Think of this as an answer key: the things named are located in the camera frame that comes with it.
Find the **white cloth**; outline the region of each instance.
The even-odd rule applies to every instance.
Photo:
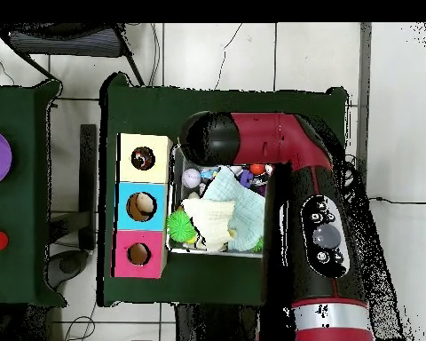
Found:
[[[207,199],[184,199],[183,209],[205,240],[207,251],[218,251],[232,239],[228,226],[235,202],[213,202]]]

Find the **shape sorter box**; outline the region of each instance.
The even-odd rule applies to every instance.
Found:
[[[117,159],[120,161],[120,172],[117,179],[121,182],[168,183],[170,150],[172,142],[167,136],[140,135],[119,133],[120,150]],[[154,165],[148,170],[139,170],[131,162],[131,157],[139,147],[151,150]]]
[[[144,244],[150,251],[148,262],[141,265],[131,263],[128,249],[137,244]],[[117,231],[114,253],[114,277],[138,277],[159,279],[167,263],[164,232]]]
[[[126,205],[134,194],[147,194],[156,202],[156,211],[147,221],[136,221],[130,217]],[[118,184],[117,230],[164,231],[167,213],[167,184],[123,183]]]

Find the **chair leg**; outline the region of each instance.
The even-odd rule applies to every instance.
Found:
[[[138,84],[140,86],[145,86],[144,80],[142,80],[142,76],[140,75],[140,73],[138,72],[138,67],[136,67],[136,63],[134,62],[134,59],[132,58],[132,56],[130,54],[128,54],[127,52],[125,53],[126,59],[128,60],[128,62],[130,63],[132,72],[134,72],[134,75],[136,76],[136,78],[138,79]]]
[[[134,62],[134,59],[132,58],[132,52],[130,51],[130,48],[126,44],[126,41],[124,40],[122,33],[120,32],[120,29],[118,28],[117,25],[113,25],[112,29],[114,30],[115,35],[117,36],[118,40],[120,41],[120,44],[122,45],[123,55],[126,57],[128,63],[130,63],[132,72],[134,73],[134,75],[138,79],[138,84],[140,86],[145,86],[146,83],[144,83],[142,76],[138,72],[138,67],[136,66],[136,63]]]
[[[43,75],[45,75],[47,78],[51,78],[52,80],[57,80],[57,77],[55,77],[54,75],[51,75],[47,70],[45,70],[43,67],[41,67],[38,63],[36,63],[32,58],[30,58],[30,56],[28,56],[26,53],[23,52],[19,52],[14,50],[14,52],[16,52],[16,54],[22,58],[23,60],[25,60],[30,66],[32,66],[34,69],[38,70],[40,73],[42,73]]]

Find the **light blue cloth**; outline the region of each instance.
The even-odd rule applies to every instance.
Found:
[[[202,199],[215,202],[235,201],[229,229],[235,230],[237,234],[227,243],[229,250],[250,250],[264,236],[265,198],[242,186],[230,169],[221,168],[208,185]]]

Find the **green table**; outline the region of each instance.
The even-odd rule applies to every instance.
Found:
[[[326,94],[130,88],[124,74],[111,75],[100,93],[99,208],[106,210],[99,210],[99,304],[111,305],[115,301],[262,303],[259,258],[172,253],[159,280],[110,276],[117,133],[166,135],[176,142],[184,121],[199,111],[284,112],[323,118],[344,144],[346,100],[343,88],[334,88]]]
[[[0,133],[11,145],[12,168],[0,182],[0,304],[62,306],[44,281],[49,234],[47,111],[60,82],[34,88],[0,87]]]

